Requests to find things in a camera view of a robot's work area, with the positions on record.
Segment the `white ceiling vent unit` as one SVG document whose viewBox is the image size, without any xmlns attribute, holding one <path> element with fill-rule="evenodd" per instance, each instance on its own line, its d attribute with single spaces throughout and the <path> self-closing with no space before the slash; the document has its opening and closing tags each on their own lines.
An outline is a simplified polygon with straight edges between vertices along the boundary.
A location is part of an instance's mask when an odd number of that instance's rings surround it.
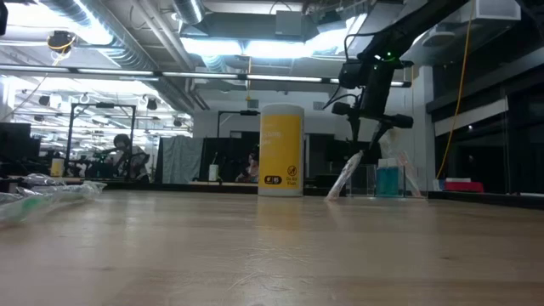
<svg viewBox="0 0 544 306">
<path fill-rule="evenodd" d="M 469 20 L 520 21 L 521 8 L 515 0 L 471 0 L 439 23 L 461 24 Z"/>
</svg>

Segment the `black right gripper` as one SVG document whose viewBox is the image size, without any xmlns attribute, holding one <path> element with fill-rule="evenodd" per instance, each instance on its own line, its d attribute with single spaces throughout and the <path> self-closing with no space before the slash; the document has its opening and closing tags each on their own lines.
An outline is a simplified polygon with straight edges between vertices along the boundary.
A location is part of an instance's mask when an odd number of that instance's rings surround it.
<svg viewBox="0 0 544 306">
<path fill-rule="evenodd" d="M 413 127 L 411 116 L 385 114 L 394 71 L 401 67 L 400 64 L 385 62 L 374 64 L 348 62 L 343 65 L 339 73 L 340 87 L 346 89 L 361 87 L 361 96 L 355 96 L 356 101 L 352 106 L 339 102 L 340 98 L 334 99 L 331 112 L 335 115 L 348 116 L 353 144 L 359 142 L 360 117 L 384 122 L 377 124 L 368 150 L 373 150 L 378 145 L 379 139 L 393 127 Z"/>
</svg>

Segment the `round silver duct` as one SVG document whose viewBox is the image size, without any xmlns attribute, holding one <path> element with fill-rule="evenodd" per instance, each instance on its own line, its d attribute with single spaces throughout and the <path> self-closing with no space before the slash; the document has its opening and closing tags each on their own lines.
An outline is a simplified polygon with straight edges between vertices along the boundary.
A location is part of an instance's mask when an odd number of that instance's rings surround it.
<svg viewBox="0 0 544 306">
<path fill-rule="evenodd" d="M 178 18 L 187 25 L 196 25 L 205 17 L 202 0 L 173 0 L 173 7 Z"/>
</svg>

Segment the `clear plastic bag pile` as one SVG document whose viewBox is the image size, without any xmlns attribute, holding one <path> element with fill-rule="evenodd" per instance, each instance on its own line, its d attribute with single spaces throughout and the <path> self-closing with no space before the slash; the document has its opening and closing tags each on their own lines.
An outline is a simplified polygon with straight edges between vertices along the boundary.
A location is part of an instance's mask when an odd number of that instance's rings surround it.
<svg viewBox="0 0 544 306">
<path fill-rule="evenodd" d="M 23 196 L 46 196 L 56 201 L 92 200 L 107 186 L 81 178 L 49 177 L 32 173 L 22 178 L 17 191 Z"/>
</svg>

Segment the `red box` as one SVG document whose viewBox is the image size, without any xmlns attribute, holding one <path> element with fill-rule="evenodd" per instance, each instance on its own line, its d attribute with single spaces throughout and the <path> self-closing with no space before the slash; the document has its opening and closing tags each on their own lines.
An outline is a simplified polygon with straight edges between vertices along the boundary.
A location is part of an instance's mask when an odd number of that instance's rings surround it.
<svg viewBox="0 0 544 306">
<path fill-rule="evenodd" d="M 484 186 L 480 182 L 445 182 L 445 191 L 484 193 Z"/>
</svg>

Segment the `black monitor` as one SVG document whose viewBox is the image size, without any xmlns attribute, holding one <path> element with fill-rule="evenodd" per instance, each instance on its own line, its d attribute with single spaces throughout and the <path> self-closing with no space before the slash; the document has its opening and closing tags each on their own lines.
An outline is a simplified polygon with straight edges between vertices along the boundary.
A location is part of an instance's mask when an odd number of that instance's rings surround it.
<svg viewBox="0 0 544 306">
<path fill-rule="evenodd" d="M 0 122 L 0 158 L 20 160 L 32 152 L 31 125 Z"/>
</svg>

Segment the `person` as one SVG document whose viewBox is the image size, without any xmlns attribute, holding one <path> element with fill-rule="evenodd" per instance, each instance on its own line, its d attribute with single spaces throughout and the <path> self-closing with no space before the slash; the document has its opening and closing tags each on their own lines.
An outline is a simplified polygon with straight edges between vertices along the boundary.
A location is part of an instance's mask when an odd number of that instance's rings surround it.
<svg viewBox="0 0 544 306">
<path fill-rule="evenodd" d="M 248 165 L 236 177 L 237 183 L 257 183 L 259 179 L 259 148 L 255 146 L 248 155 Z"/>
<path fill-rule="evenodd" d="M 133 144 L 133 141 L 125 133 L 120 133 L 113 139 L 114 147 L 105 150 L 105 153 L 114 152 L 112 163 L 114 176 L 129 178 L 140 183 L 149 183 L 150 176 L 146 164 L 150 159 L 141 147 Z"/>
</svg>

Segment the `clear acrylic holder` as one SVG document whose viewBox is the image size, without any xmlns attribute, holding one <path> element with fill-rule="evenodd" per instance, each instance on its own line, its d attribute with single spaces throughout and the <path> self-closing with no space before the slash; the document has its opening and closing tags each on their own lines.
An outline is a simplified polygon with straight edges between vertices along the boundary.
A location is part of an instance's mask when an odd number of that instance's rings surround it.
<svg viewBox="0 0 544 306">
<path fill-rule="evenodd" d="M 399 167 L 399 195 L 391 196 L 386 193 L 385 196 L 376 194 L 376 169 L 377 165 L 359 165 L 350 180 L 347 182 L 348 196 L 363 196 L 372 198 L 425 198 L 427 192 L 423 190 L 425 178 L 420 176 L 423 171 L 417 169 L 418 182 L 420 185 L 421 197 L 412 196 L 406 187 L 405 172 L 402 172 Z"/>
</svg>

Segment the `black gantry frame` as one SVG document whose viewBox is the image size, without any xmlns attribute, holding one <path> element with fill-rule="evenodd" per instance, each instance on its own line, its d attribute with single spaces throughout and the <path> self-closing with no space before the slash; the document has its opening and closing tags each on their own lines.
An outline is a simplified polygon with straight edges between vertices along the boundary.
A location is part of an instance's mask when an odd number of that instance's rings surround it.
<svg viewBox="0 0 544 306">
<path fill-rule="evenodd" d="M 76 113 L 77 107 L 82 107 L 81 111 L 78 111 Z M 65 152 L 65 160 L 64 160 L 64 170 L 63 174 L 67 174 L 68 167 L 71 162 L 71 143 L 72 143 L 72 134 L 74 129 L 74 121 L 75 119 L 84 112 L 88 107 L 95 107 L 98 109 L 114 109 L 114 108 L 120 108 L 124 111 L 125 108 L 130 108 L 132 110 L 132 114 L 129 116 L 131 119 L 131 126 L 130 126 L 130 134 L 129 134 L 129 146 L 127 149 L 128 152 L 128 161 L 125 163 L 125 172 L 126 172 L 126 178 L 125 181 L 129 181 L 131 179 L 130 175 L 130 166 L 133 159 L 133 138 L 134 138 L 134 128 L 135 128 L 135 122 L 136 122 L 136 105 L 117 105 L 111 102 L 97 102 L 97 103 L 75 103 L 71 104 L 71 112 L 70 112 L 70 120 L 69 120 L 69 126 L 68 126 L 68 134 L 67 134 L 67 144 L 66 144 L 66 152 Z"/>
</svg>

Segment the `blue toothpaste tube white cap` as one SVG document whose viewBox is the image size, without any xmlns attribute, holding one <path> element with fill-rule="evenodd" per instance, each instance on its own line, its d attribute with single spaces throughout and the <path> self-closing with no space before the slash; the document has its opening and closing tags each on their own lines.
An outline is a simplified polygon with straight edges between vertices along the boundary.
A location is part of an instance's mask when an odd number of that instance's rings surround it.
<svg viewBox="0 0 544 306">
<path fill-rule="evenodd" d="M 400 168 L 395 158 L 387 159 L 387 194 L 398 196 L 400 187 Z"/>
<path fill-rule="evenodd" d="M 377 176 L 377 182 L 376 182 L 376 194 L 378 196 L 385 196 L 388 190 L 387 182 L 388 182 L 388 160 L 387 159 L 379 159 L 376 169 L 376 176 Z"/>
</svg>

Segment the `black lamp stand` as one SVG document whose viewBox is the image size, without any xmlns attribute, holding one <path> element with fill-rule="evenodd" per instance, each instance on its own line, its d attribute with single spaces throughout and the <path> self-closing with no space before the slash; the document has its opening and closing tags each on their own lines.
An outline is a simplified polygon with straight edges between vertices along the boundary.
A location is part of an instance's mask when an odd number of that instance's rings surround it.
<svg viewBox="0 0 544 306">
<path fill-rule="evenodd" d="M 216 128 L 216 137 L 220 138 L 220 129 L 221 129 L 221 116 L 223 114 L 229 114 L 229 115 L 240 115 L 240 116 L 258 116 L 260 115 L 260 112 L 257 110 L 219 110 L 218 116 L 217 116 L 217 128 Z"/>
</svg>

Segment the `grey curtain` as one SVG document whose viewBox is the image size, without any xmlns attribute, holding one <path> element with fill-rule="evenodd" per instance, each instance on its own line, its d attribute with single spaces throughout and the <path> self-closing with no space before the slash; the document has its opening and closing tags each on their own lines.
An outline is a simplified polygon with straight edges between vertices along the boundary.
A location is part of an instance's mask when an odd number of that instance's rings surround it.
<svg viewBox="0 0 544 306">
<path fill-rule="evenodd" d="M 158 150 L 156 182 L 188 184 L 200 175 L 204 139 L 175 136 L 161 138 Z"/>
</svg>

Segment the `grey ceiling box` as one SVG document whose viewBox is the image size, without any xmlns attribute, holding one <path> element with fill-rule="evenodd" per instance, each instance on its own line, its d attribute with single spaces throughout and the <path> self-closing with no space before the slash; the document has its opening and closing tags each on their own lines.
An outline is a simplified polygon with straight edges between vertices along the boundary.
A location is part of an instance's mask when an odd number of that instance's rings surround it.
<svg viewBox="0 0 544 306">
<path fill-rule="evenodd" d="M 279 36 L 300 36 L 303 16 L 298 11 L 275 12 L 275 34 Z"/>
</svg>

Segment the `white stick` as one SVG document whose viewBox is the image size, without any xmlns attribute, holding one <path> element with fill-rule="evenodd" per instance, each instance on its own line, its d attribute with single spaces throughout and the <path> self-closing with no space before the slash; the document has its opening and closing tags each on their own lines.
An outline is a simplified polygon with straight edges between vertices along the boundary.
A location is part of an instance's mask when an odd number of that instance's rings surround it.
<svg viewBox="0 0 544 306">
<path fill-rule="evenodd" d="M 345 187 L 346 183 L 350 180 L 352 177 L 355 169 L 359 166 L 360 160 L 364 156 L 364 151 L 359 150 L 357 153 L 353 154 L 346 164 L 344 165 L 339 177 L 337 178 L 334 185 L 329 190 L 326 200 L 327 201 L 335 201 L 337 198 L 340 197 L 340 193 L 342 189 Z"/>
</svg>

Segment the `silver ventilation duct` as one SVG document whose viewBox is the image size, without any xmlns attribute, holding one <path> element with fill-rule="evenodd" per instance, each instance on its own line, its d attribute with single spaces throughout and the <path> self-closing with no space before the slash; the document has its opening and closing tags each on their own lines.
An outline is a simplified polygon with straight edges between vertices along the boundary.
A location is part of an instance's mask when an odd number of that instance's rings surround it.
<svg viewBox="0 0 544 306">
<path fill-rule="evenodd" d="M 113 48 L 102 51 L 106 57 L 125 70 L 158 71 L 158 64 L 137 43 L 121 21 L 100 0 L 39 0 L 61 17 L 74 21 L 84 29 L 101 26 Z M 195 105 L 190 98 L 171 81 L 144 82 L 155 89 L 173 109 L 193 114 Z"/>
</svg>

